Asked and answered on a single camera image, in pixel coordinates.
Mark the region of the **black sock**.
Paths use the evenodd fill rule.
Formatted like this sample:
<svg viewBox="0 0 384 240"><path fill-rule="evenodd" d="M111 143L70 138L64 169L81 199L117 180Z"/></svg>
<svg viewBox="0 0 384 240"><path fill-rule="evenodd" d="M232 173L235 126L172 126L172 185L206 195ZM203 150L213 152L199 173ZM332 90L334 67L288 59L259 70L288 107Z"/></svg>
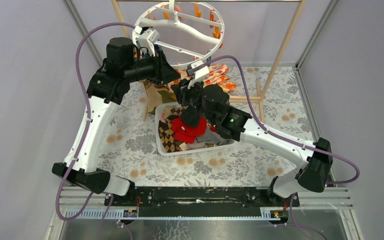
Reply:
<svg viewBox="0 0 384 240"><path fill-rule="evenodd" d="M190 128L197 128L201 123L201 114L193 106L188 106L180 115L183 124Z"/></svg>

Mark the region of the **red sock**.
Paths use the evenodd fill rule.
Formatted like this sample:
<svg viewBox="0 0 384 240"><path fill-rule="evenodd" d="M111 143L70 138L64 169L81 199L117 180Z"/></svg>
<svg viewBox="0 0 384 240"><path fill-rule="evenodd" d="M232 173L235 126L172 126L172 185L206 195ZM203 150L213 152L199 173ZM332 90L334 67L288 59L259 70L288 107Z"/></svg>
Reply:
<svg viewBox="0 0 384 240"><path fill-rule="evenodd" d="M214 127L210 127L208 125L204 117L201 117L200 125L195 128L186 126L184 123L182 123L180 117L176 118L172 122L174 139L186 144L193 144L195 140L197 140L196 137L203 135L206 129L210 129L211 131L216 132Z"/></svg>

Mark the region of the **white round clip hanger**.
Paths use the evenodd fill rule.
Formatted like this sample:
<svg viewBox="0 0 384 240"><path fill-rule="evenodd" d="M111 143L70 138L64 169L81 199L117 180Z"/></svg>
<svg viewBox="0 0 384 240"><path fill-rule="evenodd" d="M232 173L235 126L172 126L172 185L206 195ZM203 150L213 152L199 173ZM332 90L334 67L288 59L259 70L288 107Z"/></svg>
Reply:
<svg viewBox="0 0 384 240"><path fill-rule="evenodd" d="M159 39L154 45L155 51L156 47L161 47L192 58L192 60L185 63L172 63L171 66L178 70L185 69L188 65L196 61L208 60L223 46L225 22L222 15L215 7L206 2L193 2L192 4L195 13L188 14L179 10L178 2L175 0L160 2L142 13L134 24L135 27L154 28L155 30L157 30L158 27L168 27L172 30L188 34L196 40L211 46L206 53L198 53L186 47L176 46L162 41L161 33L159 32ZM203 33L186 23L186 20L193 23L208 25L213 32L210 35Z"/></svg>

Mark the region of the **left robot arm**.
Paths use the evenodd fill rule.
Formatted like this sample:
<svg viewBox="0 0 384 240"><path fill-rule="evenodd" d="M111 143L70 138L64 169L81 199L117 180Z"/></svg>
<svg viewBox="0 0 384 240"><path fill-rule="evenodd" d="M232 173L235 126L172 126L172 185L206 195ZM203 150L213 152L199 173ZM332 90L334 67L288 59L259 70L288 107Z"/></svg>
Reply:
<svg viewBox="0 0 384 240"><path fill-rule="evenodd" d="M92 76L86 90L86 108L76 139L63 162L54 163L52 173L70 184L95 194L109 193L124 206L132 204L132 181L98 168L98 153L105 133L130 84L149 80L168 84L180 74L168 63L163 50L140 49L130 38L112 38L106 46L106 58Z"/></svg>

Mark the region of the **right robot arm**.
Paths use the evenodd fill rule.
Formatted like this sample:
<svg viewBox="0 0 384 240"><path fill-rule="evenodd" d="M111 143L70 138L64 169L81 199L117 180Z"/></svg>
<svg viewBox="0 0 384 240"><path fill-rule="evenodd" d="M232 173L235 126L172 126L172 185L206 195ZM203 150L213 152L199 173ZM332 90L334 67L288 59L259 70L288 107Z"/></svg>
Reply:
<svg viewBox="0 0 384 240"><path fill-rule="evenodd" d="M230 96L217 84L189 86L183 79L171 86L177 102L191 107L214 126L222 138L253 144L269 150L295 165L295 169L275 177L267 191L267 201L281 205L296 192L322 193L332 167L330 142L293 138L264 125L258 118L230 105Z"/></svg>

